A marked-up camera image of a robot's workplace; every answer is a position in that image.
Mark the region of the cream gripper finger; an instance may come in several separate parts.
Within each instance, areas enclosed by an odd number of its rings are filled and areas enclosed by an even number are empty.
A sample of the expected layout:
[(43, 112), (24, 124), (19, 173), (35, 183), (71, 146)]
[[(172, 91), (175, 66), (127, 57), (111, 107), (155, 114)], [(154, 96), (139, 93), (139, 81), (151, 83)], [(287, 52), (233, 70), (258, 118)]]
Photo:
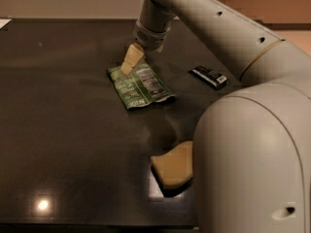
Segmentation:
[(128, 76), (144, 55), (144, 50), (139, 44), (130, 45), (121, 65), (121, 72)]

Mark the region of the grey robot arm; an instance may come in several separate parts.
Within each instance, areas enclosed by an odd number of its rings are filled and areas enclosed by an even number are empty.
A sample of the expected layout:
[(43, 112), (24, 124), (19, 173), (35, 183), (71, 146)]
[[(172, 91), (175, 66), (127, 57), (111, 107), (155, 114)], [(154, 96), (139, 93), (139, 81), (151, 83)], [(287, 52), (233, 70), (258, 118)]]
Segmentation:
[(174, 17), (243, 85), (195, 129), (200, 232), (310, 233), (309, 54), (217, 0), (145, 0), (137, 43), (160, 48)]

